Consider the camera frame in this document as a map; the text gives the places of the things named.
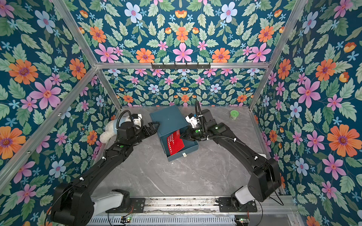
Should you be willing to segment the teal drawer cabinet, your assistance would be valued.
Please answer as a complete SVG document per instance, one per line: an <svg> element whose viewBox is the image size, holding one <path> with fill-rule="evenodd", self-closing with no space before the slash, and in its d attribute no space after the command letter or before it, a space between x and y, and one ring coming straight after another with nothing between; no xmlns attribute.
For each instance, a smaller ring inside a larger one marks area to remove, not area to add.
<svg viewBox="0 0 362 226"><path fill-rule="evenodd" d="M175 105L150 113L150 117L153 122L159 122L157 134L161 143L165 143L166 139L175 131L189 125L179 108Z"/></svg>

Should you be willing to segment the red postcard white text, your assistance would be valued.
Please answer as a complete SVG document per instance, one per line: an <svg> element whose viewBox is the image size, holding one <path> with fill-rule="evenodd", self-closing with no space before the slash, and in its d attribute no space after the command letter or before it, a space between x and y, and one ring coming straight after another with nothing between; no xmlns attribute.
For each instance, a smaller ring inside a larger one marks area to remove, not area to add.
<svg viewBox="0 0 362 226"><path fill-rule="evenodd" d="M185 145L181 139L180 130L175 131L167 137L167 147L170 155L174 155L184 149Z"/></svg>

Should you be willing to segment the teal top drawer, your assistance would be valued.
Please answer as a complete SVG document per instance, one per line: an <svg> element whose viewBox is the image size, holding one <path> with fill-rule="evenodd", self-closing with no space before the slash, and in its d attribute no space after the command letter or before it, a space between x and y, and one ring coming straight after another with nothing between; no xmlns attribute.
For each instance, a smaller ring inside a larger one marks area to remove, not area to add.
<svg viewBox="0 0 362 226"><path fill-rule="evenodd" d="M199 145L197 141L181 139L181 134L186 132L186 130L187 127L166 134L159 138L161 146L169 162L172 162L181 157L185 157L188 154L198 150Z"/></svg>

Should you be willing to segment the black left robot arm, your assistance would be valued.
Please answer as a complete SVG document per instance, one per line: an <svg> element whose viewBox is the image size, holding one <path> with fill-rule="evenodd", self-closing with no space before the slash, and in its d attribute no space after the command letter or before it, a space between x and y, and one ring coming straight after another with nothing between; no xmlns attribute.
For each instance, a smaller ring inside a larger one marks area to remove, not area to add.
<svg viewBox="0 0 362 226"><path fill-rule="evenodd" d="M122 164L144 139L155 135L160 123L150 122L129 110L121 112L116 120L116 141L107 149L102 159L72 182L55 188L50 212L45 217L65 226L85 226L93 216L112 209L132 211L130 193L114 189L107 194L93 196L94 190L104 178Z"/></svg>

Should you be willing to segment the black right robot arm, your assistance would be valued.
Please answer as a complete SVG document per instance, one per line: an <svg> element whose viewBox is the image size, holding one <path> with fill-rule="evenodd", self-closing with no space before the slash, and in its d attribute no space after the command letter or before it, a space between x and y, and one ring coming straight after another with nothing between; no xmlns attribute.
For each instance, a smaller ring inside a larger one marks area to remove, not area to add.
<svg viewBox="0 0 362 226"><path fill-rule="evenodd" d="M188 141L212 140L229 151L248 170L250 179L246 186L231 195L230 206L239 211L251 201L265 201L282 186L278 163L255 152L242 142L224 123L217 123L208 109L195 102L195 114L186 118L190 124L181 139Z"/></svg>

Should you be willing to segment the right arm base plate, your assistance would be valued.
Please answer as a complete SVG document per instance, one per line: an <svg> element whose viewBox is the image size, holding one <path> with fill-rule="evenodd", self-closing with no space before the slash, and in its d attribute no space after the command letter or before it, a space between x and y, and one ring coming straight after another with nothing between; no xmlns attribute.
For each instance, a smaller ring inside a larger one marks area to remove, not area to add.
<svg viewBox="0 0 362 226"><path fill-rule="evenodd" d="M219 197L216 199L220 212L257 212L255 201L241 204L234 197Z"/></svg>

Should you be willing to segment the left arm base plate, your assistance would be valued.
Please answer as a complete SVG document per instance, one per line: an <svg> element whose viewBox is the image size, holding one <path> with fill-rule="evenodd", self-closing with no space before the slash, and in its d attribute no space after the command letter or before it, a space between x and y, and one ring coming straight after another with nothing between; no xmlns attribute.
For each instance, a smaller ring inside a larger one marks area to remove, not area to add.
<svg viewBox="0 0 362 226"><path fill-rule="evenodd" d="M145 201L145 198L126 198L119 207L109 209L106 213L143 213Z"/></svg>

